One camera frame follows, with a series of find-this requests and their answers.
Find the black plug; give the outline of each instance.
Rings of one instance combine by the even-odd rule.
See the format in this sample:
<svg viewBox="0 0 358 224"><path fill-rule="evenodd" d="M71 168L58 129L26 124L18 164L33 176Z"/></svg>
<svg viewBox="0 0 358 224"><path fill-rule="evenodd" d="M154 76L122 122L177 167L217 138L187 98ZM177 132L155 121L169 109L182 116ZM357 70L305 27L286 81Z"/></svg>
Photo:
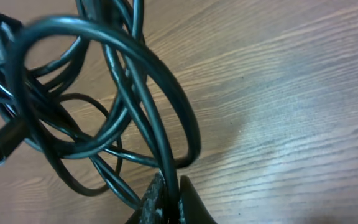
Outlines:
<svg viewBox="0 0 358 224"><path fill-rule="evenodd" d="M19 117L10 120L0 129L0 165L6 161L28 134L25 122Z"/></svg>

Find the wooden surface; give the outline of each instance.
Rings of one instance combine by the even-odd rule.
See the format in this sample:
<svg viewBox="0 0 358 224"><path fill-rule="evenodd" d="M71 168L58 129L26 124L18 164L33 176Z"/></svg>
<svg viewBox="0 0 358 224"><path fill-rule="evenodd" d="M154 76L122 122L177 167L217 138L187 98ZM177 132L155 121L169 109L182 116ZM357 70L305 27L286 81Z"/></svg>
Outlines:
<svg viewBox="0 0 358 224"><path fill-rule="evenodd" d="M75 10L74 1L0 0L1 12L25 22ZM201 157L180 174L216 221L358 223L358 0L150 0L145 14L146 41L201 128ZM70 41L42 42L28 65ZM149 86L175 155L185 153L176 115ZM116 89L97 43L69 91L111 104ZM65 106L87 133L103 122L90 105ZM133 125L123 140L150 154ZM87 186L101 184L89 161L65 164ZM142 195L154 172L125 162L122 176ZM28 146L0 167L0 223L124 223L131 213L112 192L74 193Z"/></svg>

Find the black cable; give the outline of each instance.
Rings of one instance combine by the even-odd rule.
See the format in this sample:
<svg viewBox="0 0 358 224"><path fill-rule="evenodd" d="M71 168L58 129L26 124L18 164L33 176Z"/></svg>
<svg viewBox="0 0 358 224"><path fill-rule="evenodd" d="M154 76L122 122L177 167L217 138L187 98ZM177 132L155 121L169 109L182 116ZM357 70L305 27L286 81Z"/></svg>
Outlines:
<svg viewBox="0 0 358 224"><path fill-rule="evenodd" d="M199 156L200 131L179 83L165 64L145 46L142 28L144 2L134 0L134 8L126 0L76 0L76 3L79 17L41 19L23 28L14 43L9 44L5 69L0 68L0 73L5 74L0 78L0 115L6 121L20 116L30 131L26 142L43 152L60 178L79 194L95 196L110 188L128 206L136 208L140 203L139 197L119 176L122 160L126 159L161 169L168 192L168 206L177 211L180 193L176 169L190 165ZM72 35L76 40L58 60L40 68L26 69L24 60L29 49L51 35ZM117 86L116 98L109 110L86 95L62 95L79 75L91 40L103 46L107 66ZM124 65L118 52L123 55ZM62 73L46 84L37 80L64 65L67 66ZM179 117L188 142L185 157L173 158L161 117L145 82L148 76L161 88ZM95 136L82 132L60 104L68 100L90 103L105 115L106 121ZM141 109L141 103L147 114ZM132 120L153 157L122 148L121 134ZM56 138L41 121L68 135L74 142ZM117 157L115 170L98 156L101 151ZM82 186L62 162L62 159L87 157L106 185L98 189Z"/></svg>

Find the tangled cable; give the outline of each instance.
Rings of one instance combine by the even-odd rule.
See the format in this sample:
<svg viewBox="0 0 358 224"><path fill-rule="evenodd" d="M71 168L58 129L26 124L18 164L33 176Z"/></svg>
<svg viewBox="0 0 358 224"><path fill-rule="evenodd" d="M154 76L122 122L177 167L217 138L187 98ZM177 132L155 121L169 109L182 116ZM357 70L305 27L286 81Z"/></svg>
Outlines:
<svg viewBox="0 0 358 224"><path fill-rule="evenodd" d="M0 114L6 120L20 117L29 135L26 142L45 157L59 177L75 192L95 196L110 188L131 208L140 203L135 192L120 178L122 160L158 167L165 179L169 206L180 199L176 169L190 165L200 154L200 132L187 97L175 77L145 46L142 33L144 2L134 0L133 8L126 0L76 0L79 16L53 16L21 29L9 44L6 66L0 67ZM73 35L77 39L58 59L28 70L24 66L27 51L39 40L51 35ZM89 96L63 94L75 81L83 66L90 40L101 43L104 57L117 94L109 111ZM124 65L117 52L123 55ZM45 84L38 77L67 67ZM188 141L188 154L174 159L157 107L146 85L150 76L167 96L177 113ZM105 115L106 120L95 136L81 131L74 119L60 104L68 100L88 102ZM140 107L143 103L144 114ZM153 157L122 148L121 134L129 123L138 127ZM41 123L68 135L74 142L56 138ZM104 151L118 158L116 168L110 167L98 153ZM62 159L89 157L106 185L89 189L81 185L64 166Z"/></svg>

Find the wire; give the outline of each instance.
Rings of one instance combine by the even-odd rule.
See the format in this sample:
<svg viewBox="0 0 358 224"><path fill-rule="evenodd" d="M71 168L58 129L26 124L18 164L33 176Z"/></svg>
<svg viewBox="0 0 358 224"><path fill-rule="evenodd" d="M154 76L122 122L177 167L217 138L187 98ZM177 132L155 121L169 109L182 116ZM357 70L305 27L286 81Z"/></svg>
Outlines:
<svg viewBox="0 0 358 224"><path fill-rule="evenodd" d="M177 210L180 199L176 169L190 165L200 154L201 138L193 110L179 83L159 58L145 46L143 35L143 0L81 1L76 0L79 16L52 16L23 28L10 44L5 68L0 68L0 115L9 121L20 116L31 136L26 139L45 157L59 177L75 192L95 196L110 188L131 208L137 208L139 197L120 178L122 160L158 167L165 179L171 210ZM51 35L77 37L58 59L40 68L24 66L29 49ZM62 95L76 80L83 66L91 40L100 42L109 72L117 86L116 98L107 110L97 100L79 93ZM118 52L123 55L121 64ZM41 84L38 77L67 67L51 81ZM167 96L186 134L188 154L173 158L161 117L146 85L152 78ZM106 120L95 136L81 131L61 102L82 100L95 106ZM146 114L140 107L145 107ZM56 138L41 121L67 134L74 140ZM150 148L153 157L122 148L121 134L133 121ZM118 158L115 170L98 153L104 151ZM89 157L106 185L88 189L81 185L64 166L62 159Z"/></svg>

